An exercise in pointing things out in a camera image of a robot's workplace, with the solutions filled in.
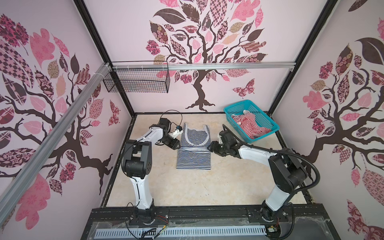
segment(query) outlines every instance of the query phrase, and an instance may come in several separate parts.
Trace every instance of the pink wall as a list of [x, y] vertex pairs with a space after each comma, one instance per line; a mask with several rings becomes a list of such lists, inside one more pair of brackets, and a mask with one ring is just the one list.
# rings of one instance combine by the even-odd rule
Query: pink wall
[[384, 2], [354, 2], [341, 1], [274, 118], [319, 169], [310, 193], [341, 239], [383, 239]]
[[[5, 2], [1, 14], [2, 193], [102, 60], [70, 0]], [[119, 94], [101, 83], [3, 224], [0, 239], [79, 239], [100, 205], [130, 119]]]
[[[156, 58], [177, 64], [209, 63], [211, 54], [212, 63], [225, 59], [237, 62], [243, 56], [255, 54], [257, 57], [249, 60], [294, 61], [325, 2], [154, 0], [148, 4], [147, 1], [92, 0], [87, 1], [87, 6], [113, 61]], [[179, 17], [169, 17], [164, 11]], [[212, 31], [198, 29], [199, 22], [203, 26], [211, 22]], [[243, 37], [243, 29], [248, 24], [250, 29]], [[259, 37], [252, 38], [256, 33], [260, 33]], [[226, 70], [198, 71], [196, 79], [194, 71], [172, 72], [169, 93], [127, 95], [136, 112], [223, 111], [227, 105], [243, 98], [267, 111], [287, 69], [248, 71], [239, 74]]]

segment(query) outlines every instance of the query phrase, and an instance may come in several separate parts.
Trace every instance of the teal plastic basket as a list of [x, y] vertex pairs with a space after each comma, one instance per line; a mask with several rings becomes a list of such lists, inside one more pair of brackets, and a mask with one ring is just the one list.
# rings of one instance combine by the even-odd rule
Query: teal plastic basket
[[[271, 131], [255, 139], [251, 139], [250, 137], [248, 137], [248, 135], [240, 128], [240, 126], [231, 117], [232, 114], [242, 115], [243, 110], [248, 110], [251, 113], [255, 114], [256, 123], [260, 127], [266, 127], [271, 129]], [[251, 100], [244, 100], [244, 101], [229, 105], [228, 107], [224, 108], [224, 112], [227, 116], [227, 121], [232, 125], [232, 127], [240, 134], [240, 136], [247, 143], [252, 143], [254, 141], [262, 139], [263, 137], [271, 135], [272, 133], [280, 129], [279, 125], [277, 125], [270, 117], [268, 117], [268, 115], [266, 115], [265, 112], [263, 112]]]

